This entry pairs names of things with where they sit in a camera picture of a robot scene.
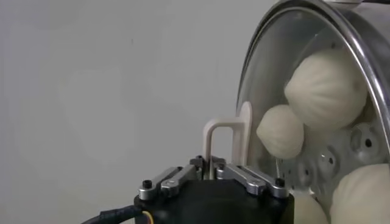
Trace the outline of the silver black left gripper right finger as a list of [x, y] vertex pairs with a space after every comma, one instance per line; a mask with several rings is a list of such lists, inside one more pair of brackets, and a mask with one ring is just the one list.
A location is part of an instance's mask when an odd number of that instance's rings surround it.
[[213, 157], [213, 178], [235, 180], [245, 190], [255, 196], [268, 191], [275, 198], [288, 198], [284, 179], [273, 178], [251, 166], [227, 164], [225, 159]]

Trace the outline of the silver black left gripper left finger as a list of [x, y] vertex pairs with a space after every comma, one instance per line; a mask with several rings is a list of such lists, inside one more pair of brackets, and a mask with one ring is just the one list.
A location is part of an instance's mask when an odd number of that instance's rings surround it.
[[153, 200], [159, 193], [174, 197], [188, 181], [203, 178], [204, 159], [198, 155], [185, 167], [170, 167], [152, 179], [144, 180], [138, 189], [140, 200]]

